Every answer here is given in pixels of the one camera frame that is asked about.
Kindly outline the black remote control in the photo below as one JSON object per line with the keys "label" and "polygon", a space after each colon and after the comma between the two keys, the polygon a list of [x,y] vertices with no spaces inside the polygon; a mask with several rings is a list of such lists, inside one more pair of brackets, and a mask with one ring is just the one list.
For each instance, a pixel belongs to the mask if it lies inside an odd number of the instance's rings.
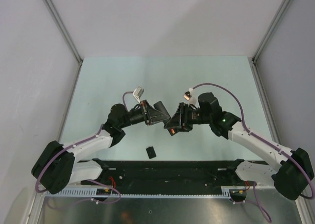
{"label": "black remote control", "polygon": [[[167,118],[165,120],[163,120],[164,125],[167,124],[167,122],[170,120],[170,115],[168,113],[168,111],[166,110],[164,104],[162,103],[162,101],[158,101],[154,104],[154,108],[160,112],[162,112],[163,114],[165,114],[167,116]],[[169,132],[169,134],[171,136],[174,136],[175,134],[178,133],[178,131],[174,128],[168,128],[167,131]]]}

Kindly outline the black battery cover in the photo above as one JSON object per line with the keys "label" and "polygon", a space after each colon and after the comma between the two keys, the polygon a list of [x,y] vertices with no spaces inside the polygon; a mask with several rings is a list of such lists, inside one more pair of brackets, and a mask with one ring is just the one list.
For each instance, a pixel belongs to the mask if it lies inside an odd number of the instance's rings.
{"label": "black battery cover", "polygon": [[153,146],[150,146],[150,147],[146,148],[146,152],[147,152],[147,155],[148,155],[149,159],[153,159],[153,158],[157,157]]}

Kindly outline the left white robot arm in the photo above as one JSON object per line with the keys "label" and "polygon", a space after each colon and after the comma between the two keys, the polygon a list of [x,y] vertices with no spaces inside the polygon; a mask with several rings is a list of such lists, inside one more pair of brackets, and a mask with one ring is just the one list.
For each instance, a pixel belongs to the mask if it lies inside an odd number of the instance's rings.
{"label": "left white robot arm", "polygon": [[77,142],[61,144],[54,140],[47,144],[31,170],[36,178],[37,193],[56,194],[68,184],[94,180],[97,184],[108,181],[109,173],[96,160],[84,161],[89,155],[117,145],[125,136],[124,128],[144,122],[151,126],[168,121],[170,115],[162,102],[150,105],[141,101],[127,110],[123,104],[111,107],[107,121],[90,137]]}

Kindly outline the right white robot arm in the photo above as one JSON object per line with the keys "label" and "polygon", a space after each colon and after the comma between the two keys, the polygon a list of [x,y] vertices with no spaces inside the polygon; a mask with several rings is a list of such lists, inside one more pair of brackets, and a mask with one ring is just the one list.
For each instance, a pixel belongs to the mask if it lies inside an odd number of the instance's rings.
{"label": "right white robot arm", "polygon": [[314,178],[309,154],[302,148],[293,150],[274,141],[268,141],[245,128],[244,121],[223,111],[213,93],[198,96],[199,107],[180,103],[176,113],[165,124],[171,132],[189,132],[193,125],[208,124],[218,137],[233,141],[260,157],[266,164],[236,160],[227,172],[232,185],[253,181],[275,187],[285,198],[296,200]]}

